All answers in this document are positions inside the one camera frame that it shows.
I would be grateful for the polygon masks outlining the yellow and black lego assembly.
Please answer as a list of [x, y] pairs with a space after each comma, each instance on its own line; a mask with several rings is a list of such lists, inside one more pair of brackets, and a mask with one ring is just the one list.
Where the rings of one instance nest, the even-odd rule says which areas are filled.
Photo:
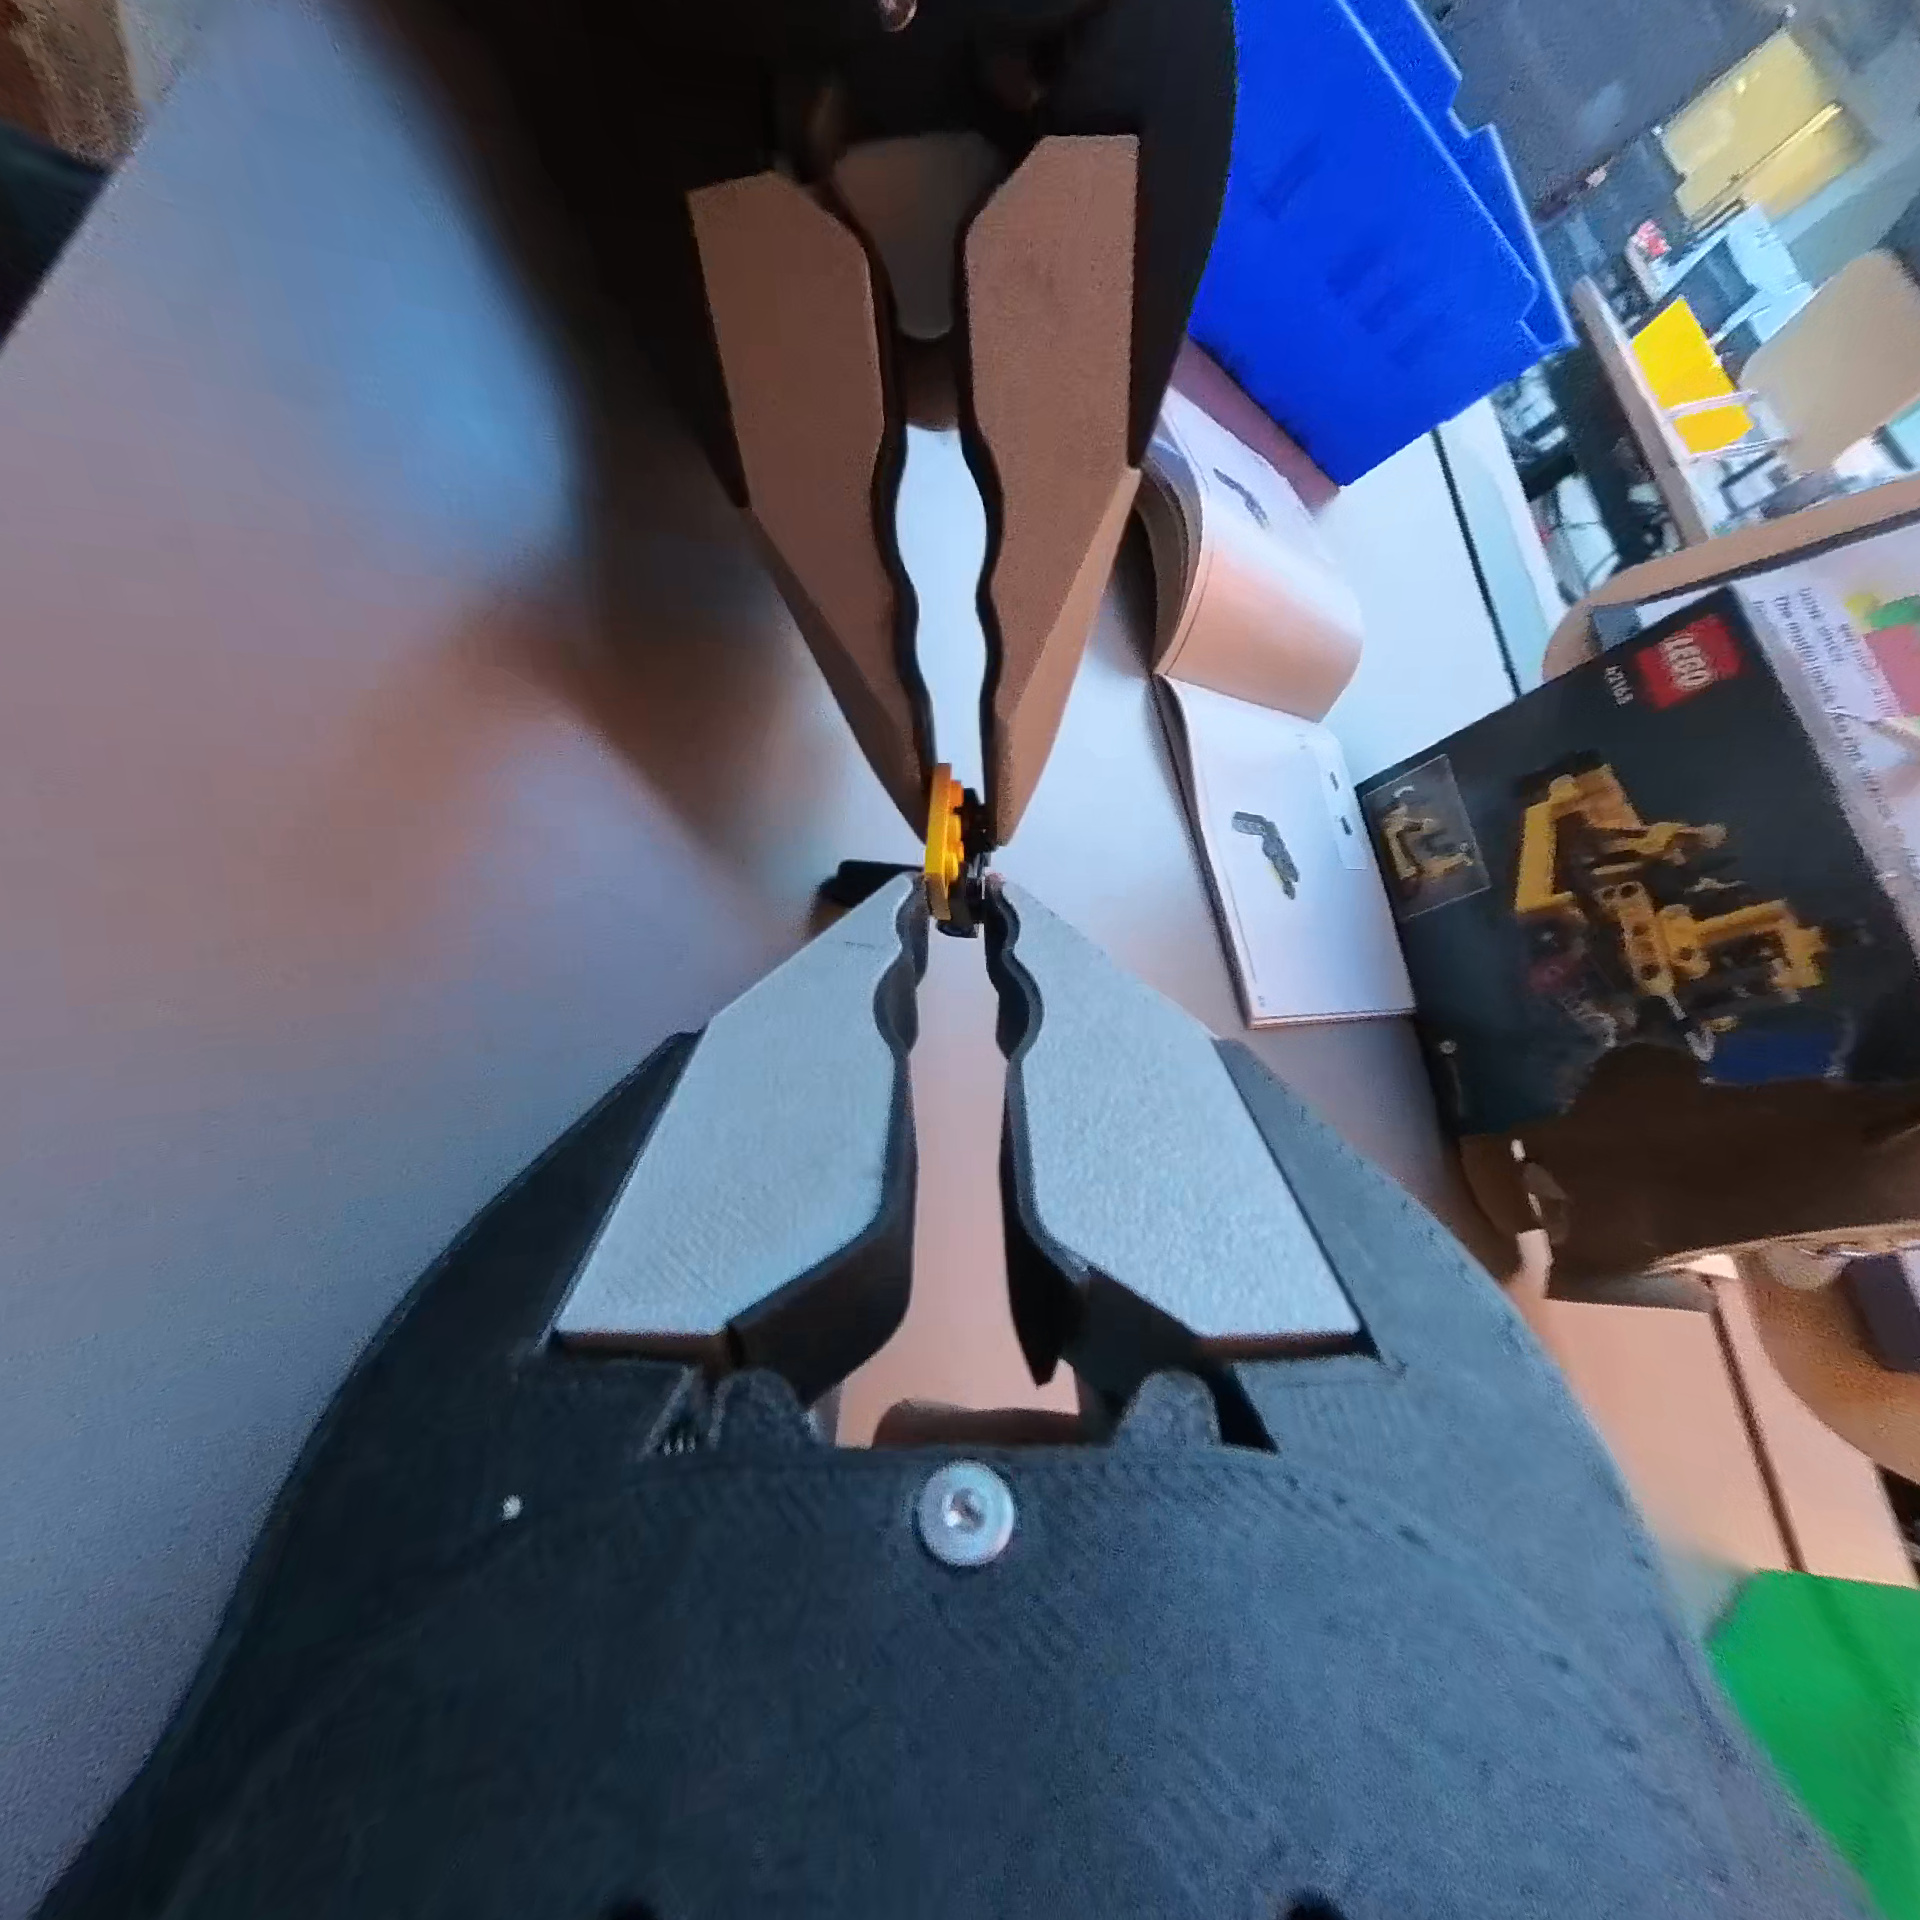
[[980, 795], [946, 761], [928, 778], [928, 823], [921, 888], [931, 924], [955, 940], [975, 940], [992, 882], [991, 818]]

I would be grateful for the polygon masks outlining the black lego set box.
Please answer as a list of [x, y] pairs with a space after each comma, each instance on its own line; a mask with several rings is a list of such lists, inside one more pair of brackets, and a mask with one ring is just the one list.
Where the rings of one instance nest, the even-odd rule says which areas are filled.
[[1361, 785], [1439, 1115], [1561, 1280], [1916, 1247], [1916, 513], [1729, 547]]

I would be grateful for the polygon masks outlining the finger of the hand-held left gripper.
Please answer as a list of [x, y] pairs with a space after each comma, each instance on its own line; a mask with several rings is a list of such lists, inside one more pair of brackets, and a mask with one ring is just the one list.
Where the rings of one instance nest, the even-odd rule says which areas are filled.
[[963, 246], [968, 447], [983, 465], [983, 806], [1009, 846], [1039, 793], [1138, 489], [1137, 136], [1048, 136]]
[[745, 515], [828, 690], [912, 834], [938, 761], [897, 540], [905, 418], [873, 255], [780, 172], [688, 195]]

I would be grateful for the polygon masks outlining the green plastic bin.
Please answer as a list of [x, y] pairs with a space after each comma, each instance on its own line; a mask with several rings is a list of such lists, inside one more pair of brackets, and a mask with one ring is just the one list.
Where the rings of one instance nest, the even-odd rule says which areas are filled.
[[1888, 1919], [1919, 1915], [1919, 1591], [1744, 1580], [1708, 1640], [1744, 1728]]

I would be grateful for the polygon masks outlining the yellow panel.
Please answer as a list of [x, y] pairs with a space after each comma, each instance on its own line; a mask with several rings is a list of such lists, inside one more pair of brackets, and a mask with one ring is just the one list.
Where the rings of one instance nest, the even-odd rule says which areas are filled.
[[1628, 338], [1656, 402], [1688, 454], [1720, 454], [1754, 430], [1754, 417], [1740, 402], [1740, 390], [1689, 300], [1669, 300]]

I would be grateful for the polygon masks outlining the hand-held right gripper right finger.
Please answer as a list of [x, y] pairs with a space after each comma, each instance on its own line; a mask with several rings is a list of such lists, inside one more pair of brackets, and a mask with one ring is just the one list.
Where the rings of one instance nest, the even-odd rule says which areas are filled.
[[1228, 1055], [1024, 888], [983, 903], [1004, 1057], [1005, 1287], [1029, 1375], [1368, 1354], [1370, 1335]]

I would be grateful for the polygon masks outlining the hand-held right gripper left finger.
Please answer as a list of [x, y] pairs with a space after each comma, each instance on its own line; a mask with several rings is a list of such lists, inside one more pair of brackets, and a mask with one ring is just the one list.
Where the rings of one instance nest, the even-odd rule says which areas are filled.
[[889, 879], [693, 1040], [553, 1324], [562, 1348], [780, 1377], [804, 1408], [901, 1329], [923, 889]]

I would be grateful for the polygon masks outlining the white lego instruction booklet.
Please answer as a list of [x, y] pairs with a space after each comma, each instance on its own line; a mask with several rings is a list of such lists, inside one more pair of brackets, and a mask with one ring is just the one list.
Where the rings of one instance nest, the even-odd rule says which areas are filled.
[[1153, 567], [1151, 684], [1241, 1020], [1405, 1018], [1400, 936], [1327, 719], [1361, 604], [1291, 483], [1168, 391], [1137, 516]]

